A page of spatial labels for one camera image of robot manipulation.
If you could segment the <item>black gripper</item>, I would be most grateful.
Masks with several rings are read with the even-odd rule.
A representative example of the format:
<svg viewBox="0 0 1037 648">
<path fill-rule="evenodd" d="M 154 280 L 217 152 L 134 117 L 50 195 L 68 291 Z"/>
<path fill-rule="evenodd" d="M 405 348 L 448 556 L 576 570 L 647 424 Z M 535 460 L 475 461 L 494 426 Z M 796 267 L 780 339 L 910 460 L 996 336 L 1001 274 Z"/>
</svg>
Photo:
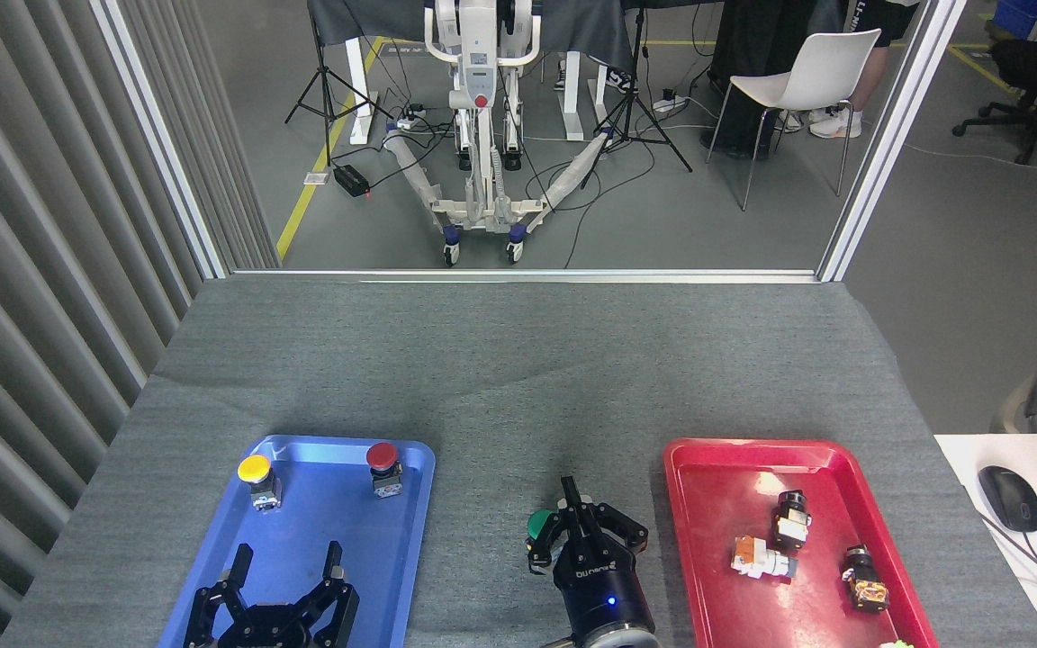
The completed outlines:
<svg viewBox="0 0 1037 648">
<path fill-rule="evenodd" d="M 342 554 L 339 541 L 329 542 L 320 582 L 295 604 L 248 607 L 241 591 L 254 550 L 239 543 L 226 574 L 194 593 L 184 647 L 346 647 L 361 598 L 346 579 Z M 231 624 L 215 639 L 215 619 L 223 607 Z"/>
<path fill-rule="evenodd" d="M 571 643 L 655 643 L 655 622 L 636 575 L 635 554 L 647 547 L 649 529 L 608 503 L 581 503 L 577 520 L 587 535 L 572 532 L 569 495 L 579 492 L 571 475 L 560 481 L 564 497 L 556 508 L 528 519 L 528 571 L 553 571 Z"/>
</svg>

